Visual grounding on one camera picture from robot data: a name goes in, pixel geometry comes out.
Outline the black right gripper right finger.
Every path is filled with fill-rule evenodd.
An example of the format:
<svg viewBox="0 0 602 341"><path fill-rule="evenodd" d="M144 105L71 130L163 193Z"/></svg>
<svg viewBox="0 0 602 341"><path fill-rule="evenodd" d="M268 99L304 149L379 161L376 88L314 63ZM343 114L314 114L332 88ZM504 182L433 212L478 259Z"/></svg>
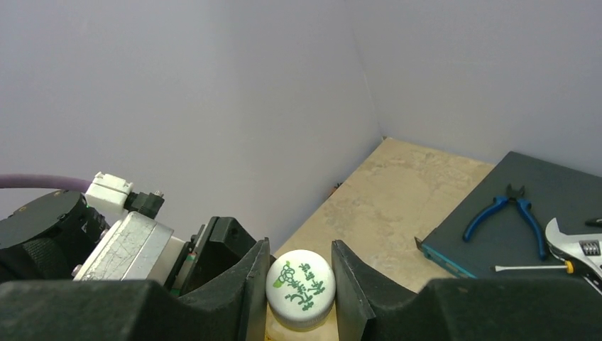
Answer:
<svg viewBox="0 0 602 341"><path fill-rule="evenodd" d="M332 242L341 340L600 340L601 296L574 279L429 281L414 293Z"/></svg>

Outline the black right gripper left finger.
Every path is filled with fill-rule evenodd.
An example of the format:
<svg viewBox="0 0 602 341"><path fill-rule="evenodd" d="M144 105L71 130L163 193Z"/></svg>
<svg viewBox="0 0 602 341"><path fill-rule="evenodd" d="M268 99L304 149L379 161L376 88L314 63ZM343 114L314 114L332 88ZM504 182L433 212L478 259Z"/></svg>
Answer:
<svg viewBox="0 0 602 341"><path fill-rule="evenodd" d="M2 340L262 340L270 243L182 297L155 281L13 281Z"/></svg>

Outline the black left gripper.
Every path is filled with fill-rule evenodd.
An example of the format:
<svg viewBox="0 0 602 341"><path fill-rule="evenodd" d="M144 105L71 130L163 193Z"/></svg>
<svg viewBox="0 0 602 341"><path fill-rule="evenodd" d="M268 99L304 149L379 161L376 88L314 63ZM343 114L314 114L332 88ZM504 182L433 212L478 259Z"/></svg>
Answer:
<svg viewBox="0 0 602 341"><path fill-rule="evenodd" d="M239 262L256 244L268 252L251 257L251 261L258 262L257 269L239 273ZM212 217L185 242L164 288L175 297L226 297L239 291L264 297L267 270L273 260L269 238L255 239L234 217Z"/></svg>

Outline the orange juice bottle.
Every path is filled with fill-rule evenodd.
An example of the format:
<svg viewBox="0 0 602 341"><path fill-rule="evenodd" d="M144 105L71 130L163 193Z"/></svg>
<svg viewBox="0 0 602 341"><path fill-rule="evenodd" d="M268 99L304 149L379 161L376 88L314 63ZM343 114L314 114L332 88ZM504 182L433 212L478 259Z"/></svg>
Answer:
<svg viewBox="0 0 602 341"><path fill-rule="evenodd" d="M336 280L329 262L296 249L279 256L266 277L267 340L338 340Z"/></svg>

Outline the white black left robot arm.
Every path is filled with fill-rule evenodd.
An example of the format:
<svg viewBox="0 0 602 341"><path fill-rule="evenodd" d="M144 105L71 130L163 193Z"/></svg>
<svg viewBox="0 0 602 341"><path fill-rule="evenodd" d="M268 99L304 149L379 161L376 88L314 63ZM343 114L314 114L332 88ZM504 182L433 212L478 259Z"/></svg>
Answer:
<svg viewBox="0 0 602 341"><path fill-rule="evenodd" d="M148 279L182 295L254 244L233 217L213 217L182 240L141 207L109 224L83 194L56 190L2 219L1 281Z"/></svg>

